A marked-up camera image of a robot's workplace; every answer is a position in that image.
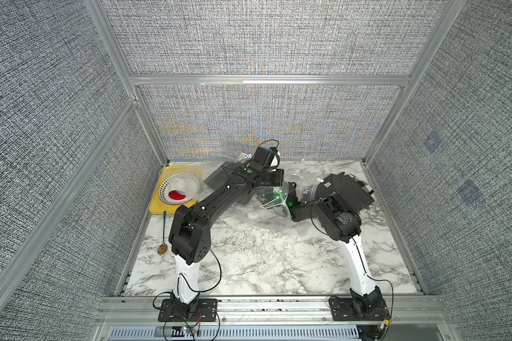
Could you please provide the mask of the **clear plastic vacuum bag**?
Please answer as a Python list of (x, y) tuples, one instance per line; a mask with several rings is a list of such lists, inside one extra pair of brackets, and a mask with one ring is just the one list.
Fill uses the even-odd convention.
[[(204, 189), (200, 198), (204, 198), (217, 187), (222, 185), (231, 176), (231, 172), (237, 166), (247, 161), (250, 155), (242, 153), (233, 159), (211, 160), (201, 164), (203, 170)], [(302, 161), (288, 161), (281, 167), (285, 170), (284, 182), (281, 187), (259, 188), (238, 199), (225, 213), (220, 216), (226, 220), (232, 218), (239, 222), (261, 227), (266, 230), (292, 234), (296, 237), (307, 237), (311, 229), (311, 222), (292, 221), (292, 215), (287, 206), (287, 191), (292, 189), (292, 183), (300, 203), (313, 199), (312, 188), (323, 179), (320, 173), (314, 173)]]

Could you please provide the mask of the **black shirt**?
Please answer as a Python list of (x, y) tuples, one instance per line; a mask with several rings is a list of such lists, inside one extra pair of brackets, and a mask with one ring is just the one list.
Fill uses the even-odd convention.
[(375, 201), (372, 190), (368, 190), (366, 186), (367, 183), (351, 174), (345, 174), (344, 172), (330, 174), (313, 186), (309, 201), (326, 198), (336, 193), (349, 208), (359, 213)]

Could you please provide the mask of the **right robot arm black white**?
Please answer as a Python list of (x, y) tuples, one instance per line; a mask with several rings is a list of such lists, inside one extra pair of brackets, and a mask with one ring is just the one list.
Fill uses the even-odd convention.
[(361, 218), (341, 193), (302, 203), (295, 192), (285, 204), (292, 221), (309, 220), (318, 232), (335, 241), (344, 254), (350, 276), (351, 303), (359, 318), (382, 308), (388, 311), (380, 287), (372, 278), (361, 241)]

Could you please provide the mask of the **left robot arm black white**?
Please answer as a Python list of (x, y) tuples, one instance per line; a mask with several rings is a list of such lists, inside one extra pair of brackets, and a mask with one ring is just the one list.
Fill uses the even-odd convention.
[(199, 299), (199, 262), (211, 250), (210, 230), (215, 221), (240, 198), (259, 188), (280, 187), (283, 180), (283, 169), (254, 169), (238, 164), (226, 169), (225, 183), (205, 199), (176, 210), (169, 234), (177, 273), (173, 299), (183, 306), (194, 305)]

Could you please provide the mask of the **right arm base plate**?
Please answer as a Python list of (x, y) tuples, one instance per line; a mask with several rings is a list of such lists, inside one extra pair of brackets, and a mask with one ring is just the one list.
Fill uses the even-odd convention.
[(334, 321), (384, 321), (388, 310), (384, 307), (366, 309), (361, 303), (354, 303), (352, 298), (331, 296), (329, 308)]

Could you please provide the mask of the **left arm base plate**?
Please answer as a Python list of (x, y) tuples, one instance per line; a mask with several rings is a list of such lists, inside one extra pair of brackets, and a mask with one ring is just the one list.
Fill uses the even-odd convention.
[(165, 322), (215, 322), (218, 300), (196, 298), (190, 303), (182, 303), (176, 298), (166, 298), (159, 309), (158, 321)]

